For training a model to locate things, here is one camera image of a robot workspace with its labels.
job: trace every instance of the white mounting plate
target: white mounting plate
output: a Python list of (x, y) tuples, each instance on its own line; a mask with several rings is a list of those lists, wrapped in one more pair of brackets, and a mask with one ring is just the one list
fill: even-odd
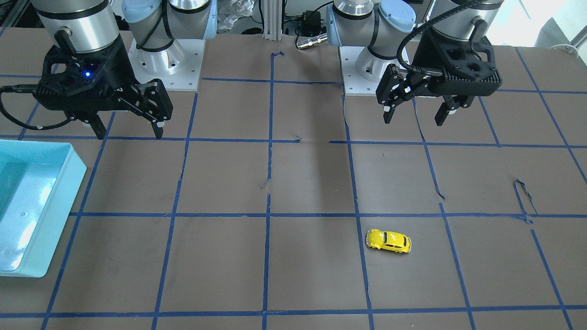
[[(340, 67), (342, 69), (342, 80), (345, 83), (345, 95), (375, 96), (375, 90), (377, 89), (379, 82), (372, 82), (363, 78), (355, 67), (355, 62), (357, 61), (357, 58), (359, 57), (359, 54), (363, 48), (365, 47), (339, 47)], [(402, 54), (406, 62), (409, 63), (407, 60), (407, 52), (405, 48)]]
[(183, 64), (185, 68), (182, 71), (169, 76), (154, 76), (146, 72), (140, 64), (137, 54), (137, 42), (133, 39), (130, 46), (129, 59), (133, 67), (134, 75), (140, 83), (149, 82), (155, 78), (161, 79), (167, 91), (176, 92), (197, 92), (198, 82), (200, 81), (200, 71), (202, 69), (202, 60), (204, 58), (204, 46), (206, 41), (199, 39), (178, 39), (180, 45), (191, 56), (189, 62)]

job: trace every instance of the black cable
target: black cable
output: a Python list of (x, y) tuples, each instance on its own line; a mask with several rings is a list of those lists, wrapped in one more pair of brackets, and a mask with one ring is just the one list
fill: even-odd
[(17, 124), (20, 127), (29, 129), (29, 130), (50, 130), (50, 129), (57, 129), (66, 124), (70, 123), (72, 120), (67, 118), (66, 120), (60, 122), (59, 124), (49, 125), (49, 126), (31, 126), (26, 123), (21, 122), (20, 120), (12, 117), (4, 108), (4, 104), (2, 103), (2, 93), (32, 93), (36, 89), (36, 85), (15, 85), (15, 86), (3, 86), (0, 87), (0, 113), (4, 115), (8, 120)]
[(309, 18), (310, 18), (312, 15), (314, 15), (314, 14), (315, 14), (317, 11), (319, 11), (320, 9), (322, 9), (322, 7), (328, 6), (328, 5), (330, 5), (330, 4), (333, 4), (333, 3), (334, 3), (334, 1), (329, 1), (329, 2), (327, 2), (327, 3), (323, 4), (323, 5), (321, 5), (320, 7), (318, 7), (318, 8), (316, 8), (316, 9), (314, 9), (314, 11), (313, 11), (313, 12), (311, 12), (311, 13), (310, 13), (310, 15), (308, 15), (308, 17), (306, 17), (306, 20), (305, 20), (305, 21), (303, 21), (303, 22), (302, 22), (302, 24), (300, 24), (300, 27), (299, 27), (299, 32), (298, 32), (298, 31), (296, 31), (296, 32), (295, 32), (295, 34), (296, 34), (296, 37), (295, 37), (295, 40), (294, 40), (294, 42), (293, 42), (293, 45), (296, 47), (296, 49), (297, 49), (297, 50), (301, 50), (301, 49), (299, 49), (299, 48), (298, 48), (298, 39), (299, 39), (299, 33), (302, 31), (302, 27), (303, 27), (303, 25), (306, 23), (306, 21), (307, 21), (307, 20), (308, 20), (308, 19), (309, 19)]
[(259, 14), (261, 14), (261, 34), (265, 34), (265, 20), (263, 19), (263, 10), (261, 9), (261, 0), (259, 0)]
[(410, 34), (408, 34), (400, 43), (399, 47), (397, 48), (397, 60), (400, 62), (400, 64), (406, 68), (408, 71), (410, 72), (419, 72), (422, 75), (427, 75), (428, 71), (425, 68), (421, 68), (419, 66), (415, 66), (415, 65), (409, 65), (408, 63), (406, 63), (406, 61), (403, 59), (402, 57), (402, 52), (403, 49), (406, 47), (407, 43), (410, 42), (410, 40), (412, 40), (416, 35), (418, 35), (419, 33), (423, 32), (424, 30), (430, 28), (431, 26), (433, 26), (434, 24), (442, 21), (443, 19), (447, 19), (455, 14), (460, 13), (461, 11), (471, 8), (474, 5), (478, 5), (482, 2), (484, 2), (486, 0), (471, 0), (469, 2), (467, 2), (464, 5), (460, 5), (458, 7), (455, 7), (447, 12), (444, 12), (438, 16), (436, 16), (435, 18), (429, 20), (428, 22), (420, 25), (417, 29), (413, 29), (412, 32), (410, 32)]

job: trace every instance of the grid square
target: grid square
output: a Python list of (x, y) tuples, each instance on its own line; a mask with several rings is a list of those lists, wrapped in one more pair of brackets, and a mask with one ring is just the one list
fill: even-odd
[[(501, 148), (500, 153), (507, 164), (504, 174), (526, 184), (539, 213), (587, 214), (587, 184), (567, 149)], [(524, 192), (518, 191), (526, 212), (533, 213)]]
[(533, 218), (536, 237), (562, 301), (587, 305), (587, 250), (584, 218)]
[(152, 312), (169, 221), (83, 217), (53, 312)]
[(152, 318), (51, 318), (47, 330), (149, 330)]
[[(0, 311), (2, 313), (44, 313), (47, 311), (74, 222), (75, 217), (68, 217), (67, 222), (65, 222), (65, 227), (45, 276), (41, 278), (1, 278)], [(0, 329), (12, 328), (0, 326)]]
[(183, 141), (108, 141), (84, 211), (170, 212), (184, 152)]
[(387, 330), (390, 324), (398, 329), (471, 329), (467, 313), (375, 314), (373, 322), (375, 330)]
[(275, 57), (275, 80), (297, 82), (342, 81), (338, 47), (322, 45), (299, 51), (295, 49), (294, 40), (294, 36), (283, 35), (280, 47), (285, 55)]
[(486, 217), (448, 222), (471, 306), (558, 305), (528, 224)]
[(0, 318), (0, 329), (40, 329), (42, 318)]
[(158, 330), (178, 329), (239, 329), (259, 330), (260, 316), (214, 316), (214, 317), (159, 317)]
[(573, 329), (587, 329), (587, 311), (567, 311)]
[(354, 213), (348, 154), (341, 144), (273, 144), (271, 211)]
[(493, 46), (495, 64), (504, 81), (500, 89), (536, 90), (528, 72), (512, 46)]
[(411, 102), (398, 106), (391, 123), (386, 124), (375, 97), (346, 96), (345, 116), (353, 141), (422, 141)]
[(366, 308), (354, 218), (271, 218), (269, 310)]
[(177, 211), (265, 213), (267, 143), (190, 142)]
[(438, 213), (423, 146), (354, 144), (353, 160), (361, 213)]
[(271, 53), (279, 52), (280, 47), (280, 44), (258, 35), (216, 35), (216, 38), (206, 41), (201, 76), (269, 79)]
[[(173, 112), (171, 120), (165, 122), (163, 137), (185, 138), (190, 124), (194, 94), (190, 92), (168, 92), (168, 94), (173, 104)], [(151, 123), (130, 111), (116, 113), (109, 136), (155, 137)]]
[(521, 213), (513, 186), (517, 174), (505, 170), (504, 148), (429, 148), (447, 212)]
[[(18, 84), (36, 84), (39, 79), (30, 78), (7, 78), (0, 77), (0, 86), (11, 86)], [(23, 95), (17, 93), (3, 93), (2, 104), (6, 111), (11, 114), (14, 118), (20, 120), (23, 123), (31, 116), (33, 108), (36, 105), (36, 100), (31, 95)], [(10, 122), (6, 117), (0, 115), (0, 134), (4, 135), (15, 135), (18, 137), (22, 131), (22, 127)]]
[(434, 121), (436, 111), (444, 102), (441, 97), (417, 99), (420, 126), (427, 142), (495, 143), (479, 98), (467, 109), (460, 109), (449, 116), (442, 126)]
[(273, 109), (274, 139), (346, 140), (338, 85), (276, 84)]
[(202, 80), (191, 137), (268, 136), (269, 83)]
[(265, 218), (176, 218), (161, 311), (262, 310), (264, 261)]
[(587, 95), (544, 94), (544, 99), (566, 141), (571, 145), (587, 146)]
[(87, 184), (90, 181), (90, 176), (92, 176), (92, 170), (94, 168), (94, 164), (96, 163), (96, 159), (98, 153), (100, 152), (100, 148), (102, 146), (102, 141), (100, 140), (87, 140), (87, 139), (71, 139), (71, 140), (62, 140), (62, 139), (43, 139), (44, 142), (66, 142), (71, 143), (75, 153), (82, 159), (83, 163), (86, 165), (86, 173), (83, 176), (82, 183), (79, 186), (79, 190), (77, 191), (76, 198), (73, 202), (71, 211), (78, 212), (81, 205), (83, 196), (85, 195)]
[(495, 92), (483, 102), (505, 144), (564, 144), (537, 93)]
[(465, 306), (443, 219), (380, 217), (362, 218), (361, 223), (363, 240), (376, 228), (403, 233), (413, 244), (407, 255), (365, 247), (373, 308)]
[(478, 330), (568, 329), (562, 311), (476, 312), (473, 317)]
[[(518, 50), (540, 90), (587, 92), (587, 70), (575, 55), (549, 48), (520, 47)], [(550, 63), (557, 65), (547, 69)]]
[(350, 315), (279, 315), (267, 317), (267, 330), (368, 330), (369, 317)]
[(43, 60), (51, 46), (53, 41), (46, 31), (7, 28), (0, 38), (0, 75), (40, 76), (43, 71)]

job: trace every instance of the silver robot arm segment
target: silver robot arm segment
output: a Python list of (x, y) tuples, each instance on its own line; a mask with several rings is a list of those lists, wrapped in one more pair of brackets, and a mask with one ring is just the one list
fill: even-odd
[(355, 67), (363, 78), (378, 82), (397, 48), (414, 28), (416, 13), (402, 0), (336, 0), (326, 14), (328, 42), (334, 46), (364, 46)]
[(137, 42), (137, 56), (149, 75), (169, 76), (185, 70), (189, 54), (177, 39), (216, 36), (216, 0), (124, 0), (124, 17)]

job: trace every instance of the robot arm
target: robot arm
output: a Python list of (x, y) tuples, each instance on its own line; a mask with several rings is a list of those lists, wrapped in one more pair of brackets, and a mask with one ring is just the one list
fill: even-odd
[[(55, 43), (32, 91), (39, 103), (81, 120), (99, 139), (106, 132), (99, 111), (130, 110), (150, 121), (160, 139), (173, 106), (160, 80), (139, 84), (135, 79), (108, 0), (32, 4)], [(55, 65), (65, 71), (55, 73)]]
[[(444, 102), (434, 117), (441, 126), (459, 107), (467, 108), (476, 96), (493, 94), (501, 86), (493, 47), (485, 37), (503, 0), (437, 1), (432, 19), (415, 29), (400, 44), (398, 57), (408, 70), (404, 78), (395, 65), (387, 67), (377, 101), (384, 106), (389, 123), (399, 104), (416, 96), (442, 96)], [(401, 49), (423, 32), (411, 65), (401, 58)]]
[[(355, 66), (365, 79), (379, 82), (376, 96), (384, 106), (386, 123), (405, 101), (442, 96), (444, 102), (435, 117), (441, 126), (448, 114), (501, 86), (485, 33), (503, 1), (436, 0), (431, 19), (413, 29), (416, 14), (410, 1), (381, 0), (374, 5), (371, 0), (335, 0), (326, 18), (328, 41), (335, 46), (365, 47)], [(403, 59), (403, 49), (420, 33), (410, 65)]]

